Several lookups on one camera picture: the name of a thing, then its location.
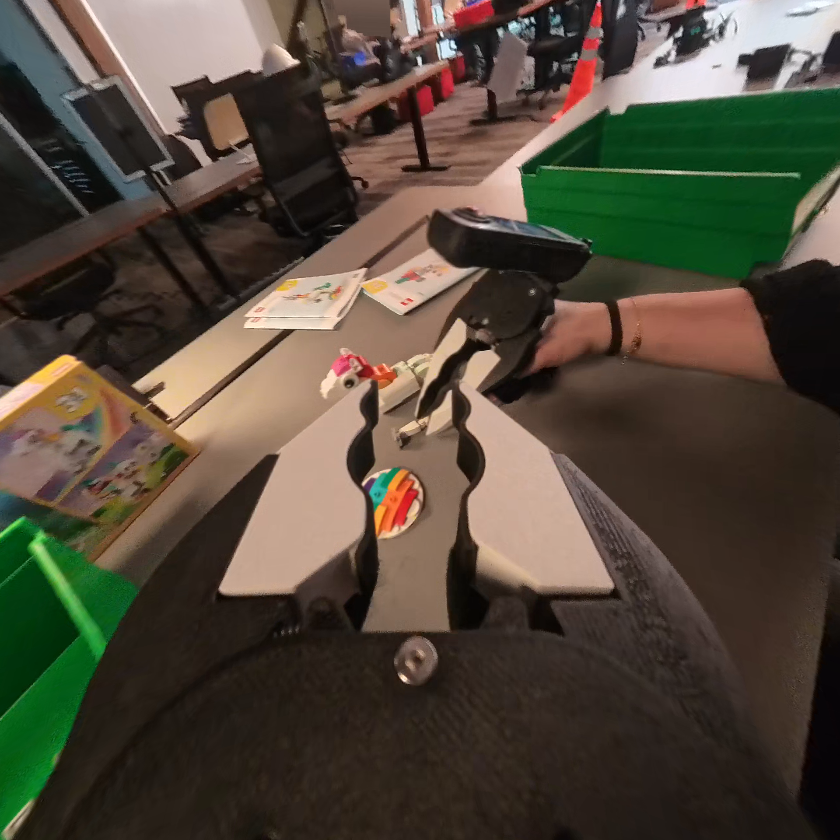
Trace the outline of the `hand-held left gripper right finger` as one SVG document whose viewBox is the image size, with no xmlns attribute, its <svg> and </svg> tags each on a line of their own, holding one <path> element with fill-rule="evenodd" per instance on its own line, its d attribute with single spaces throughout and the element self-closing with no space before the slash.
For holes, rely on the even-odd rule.
<svg viewBox="0 0 840 840">
<path fill-rule="evenodd" d="M 500 597 L 519 600 L 530 618 L 555 601 L 612 597 L 560 458 L 470 385 L 455 385 L 452 411 L 467 487 L 448 556 L 449 625 L 477 627 Z"/>
</svg>

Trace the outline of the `round rainbow lego build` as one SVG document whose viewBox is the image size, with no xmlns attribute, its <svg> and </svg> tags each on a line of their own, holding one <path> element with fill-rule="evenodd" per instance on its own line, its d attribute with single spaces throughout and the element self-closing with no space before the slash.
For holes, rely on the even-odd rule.
<svg viewBox="0 0 840 840">
<path fill-rule="evenodd" d="M 375 471 L 363 480 L 362 487 L 373 506 L 378 540 L 404 534 L 424 510 L 424 487 L 410 469 L 393 467 Z"/>
</svg>

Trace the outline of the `white lego unicorn figure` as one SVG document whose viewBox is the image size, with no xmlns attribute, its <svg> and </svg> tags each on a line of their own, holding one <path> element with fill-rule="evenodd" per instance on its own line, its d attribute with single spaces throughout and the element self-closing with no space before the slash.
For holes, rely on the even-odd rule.
<svg viewBox="0 0 840 840">
<path fill-rule="evenodd" d="M 419 353 L 394 364 L 372 364 L 349 349 L 341 349 L 320 384 L 320 394 L 326 401 L 335 401 L 364 382 L 374 382 L 380 413 L 389 413 L 419 394 L 431 359 L 430 353 Z"/>
</svg>

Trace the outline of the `green plastic bin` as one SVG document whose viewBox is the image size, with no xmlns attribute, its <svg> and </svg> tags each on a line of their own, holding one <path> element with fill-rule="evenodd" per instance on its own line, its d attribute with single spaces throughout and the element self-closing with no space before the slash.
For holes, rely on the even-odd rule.
<svg viewBox="0 0 840 840">
<path fill-rule="evenodd" d="M 27 518 L 2 531 L 1 561 L 1 828 L 11 838 L 138 589 Z"/>
<path fill-rule="evenodd" d="M 740 280 L 833 197 L 839 90 L 608 108 L 520 166 L 528 221 L 598 256 Z"/>
</svg>

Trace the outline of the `person's right forearm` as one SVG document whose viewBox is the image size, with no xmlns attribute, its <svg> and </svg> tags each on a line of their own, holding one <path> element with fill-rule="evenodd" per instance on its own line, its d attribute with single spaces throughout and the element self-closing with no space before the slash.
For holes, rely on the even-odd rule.
<svg viewBox="0 0 840 840">
<path fill-rule="evenodd" d="M 839 414 L 839 268 L 813 259 L 740 286 L 618 301 L 617 356 L 783 384 Z"/>
</svg>

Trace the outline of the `lego instruction booklet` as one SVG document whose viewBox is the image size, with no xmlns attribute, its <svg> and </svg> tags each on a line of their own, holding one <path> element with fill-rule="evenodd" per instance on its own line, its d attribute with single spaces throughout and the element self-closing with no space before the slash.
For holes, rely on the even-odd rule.
<svg viewBox="0 0 840 840">
<path fill-rule="evenodd" d="M 361 288 L 368 298 L 402 316 L 482 271 L 453 266 L 429 248 L 399 267 L 364 281 Z"/>
<path fill-rule="evenodd" d="M 284 279 L 245 314 L 246 330 L 333 330 L 361 293 L 368 269 Z"/>
</svg>

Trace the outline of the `yellow lego set box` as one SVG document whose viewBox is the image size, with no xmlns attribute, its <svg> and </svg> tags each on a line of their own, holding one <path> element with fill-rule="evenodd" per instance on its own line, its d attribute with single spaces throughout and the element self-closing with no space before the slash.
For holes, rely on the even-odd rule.
<svg viewBox="0 0 840 840">
<path fill-rule="evenodd" d="M 96 560 L 199 453 L 71 355 L 2 389 L 1 527 L 26 518 Z"/>
</svg>

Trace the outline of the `person's right hand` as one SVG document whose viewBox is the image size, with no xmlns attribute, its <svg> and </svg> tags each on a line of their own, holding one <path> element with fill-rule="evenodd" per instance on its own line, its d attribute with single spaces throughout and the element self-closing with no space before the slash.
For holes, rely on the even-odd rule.
<svg viewBox="0 0 840 840">
<path fill-rule="evenodd" d="M 528 374 L 557 369 L 610 346 L 612 323 L 606 304 L 561 301 L 543 324 Z"/>
</svg>

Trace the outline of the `red storage box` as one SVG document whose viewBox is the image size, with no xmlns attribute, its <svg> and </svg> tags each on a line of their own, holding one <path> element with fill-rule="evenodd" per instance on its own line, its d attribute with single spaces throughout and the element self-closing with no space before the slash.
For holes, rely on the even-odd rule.
<svg viewBox="0 0 840 840">
<path fill-rule="evenodd" d="M 430 113 L 436 106 L 451 99 L 455 94 L 455 78 L 449 62 L 442 62 L 437 73 L 426 78 L 420 86 L 418 97 L 422 114 Z"/>
</svg>

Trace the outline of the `white board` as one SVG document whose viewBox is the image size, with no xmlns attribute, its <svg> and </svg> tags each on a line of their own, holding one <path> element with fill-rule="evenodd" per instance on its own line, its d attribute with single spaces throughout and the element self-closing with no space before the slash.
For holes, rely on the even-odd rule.
<svg viewBox="0 0 840 840">
<path fill-rule="evenodd" d="M 502 36 L 487 90 L 496 104 L 513 101 L 520 88 L 528 44 L 511 32 Z"/>
</svg>

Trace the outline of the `orange traffic cone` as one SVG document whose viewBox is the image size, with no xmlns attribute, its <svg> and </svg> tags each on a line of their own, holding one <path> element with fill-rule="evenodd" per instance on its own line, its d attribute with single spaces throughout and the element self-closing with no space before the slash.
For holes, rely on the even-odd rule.
<svg viewBox="0 0 840 840">
<path fill-rule="evenodd" d="M 576 62 L 570 89 L 563 102 L 561 110 L 557 111 L 550 119 L 556 123 L 560 118 L 572 110 L 578 103 L 585 99 L 592 92 L 595 81 L 595 70 L 599 56 L 599 47 L 603 38 L 603 11 L 602 2 L 596 1 L 591 20 L 586 30 L 579 59 Z"/>
</svg>

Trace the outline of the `black mesh office chair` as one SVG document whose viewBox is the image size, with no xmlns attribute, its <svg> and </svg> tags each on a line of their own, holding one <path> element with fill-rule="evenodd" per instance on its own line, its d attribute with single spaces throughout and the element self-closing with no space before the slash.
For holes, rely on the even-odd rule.
<svg viewBox="0 0 840 840">
<path fill-rule="evenodd" d="M 274 202 L 266 221 L 278 235 L 314 250 L 354 224 L 359 195 L 316 78 L 293 67 L 252 80 L 234 100 Z"/>
</svg>

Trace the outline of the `black device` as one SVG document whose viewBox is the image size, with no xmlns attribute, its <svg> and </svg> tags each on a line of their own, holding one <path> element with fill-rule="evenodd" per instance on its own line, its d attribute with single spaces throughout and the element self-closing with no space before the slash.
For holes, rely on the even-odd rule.
<svg viewBox="0 0 840 840">
<path fill-rule="evenodd" d="M 740 54 L 738 67 L 746 70 L 748 83 L 766 81 L 776 78 L 792 52 L 792 45 L 772 45 L 754 50 L 748 54 Z"/>
</svg>

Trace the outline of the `dark wooden desk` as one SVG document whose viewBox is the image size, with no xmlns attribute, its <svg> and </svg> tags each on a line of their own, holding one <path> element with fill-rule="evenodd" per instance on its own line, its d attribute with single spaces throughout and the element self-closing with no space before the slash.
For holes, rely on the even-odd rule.
<svg viewBox="0 0 840 840">
<path fill-rule="evenodd" d="M 173 279 L 193 309 L 209 315 L 211 309 L 188 283 L 149 226 L 160 220 L 173 222 L 226 302 L 236 302 L 239 292 L 189 225 L 189 214 L 208 202 L 242 186 L 256 183 L 261 167 L 253 151 L 241 150 L 189 174 L 156 195 L 121 201 L 39 237 L 2 256 L 2 309 L 13 315 L 18 310 L 12 295 L 53 271 L 103 249 L 122 238 L 137 234 Z"/>
</svg>

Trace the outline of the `grey framed monitor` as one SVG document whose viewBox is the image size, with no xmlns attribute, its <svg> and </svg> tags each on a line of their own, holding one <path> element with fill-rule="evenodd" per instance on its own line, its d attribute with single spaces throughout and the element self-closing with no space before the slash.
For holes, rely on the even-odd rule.
<svg viewBox="0 0 840 840">
<path fill-rule="evenodd" d="M 174 160 L 122 79 L 105 77 L 64 93 L 62 100 L 126 182 L 163 173 Z"/>
</svg>

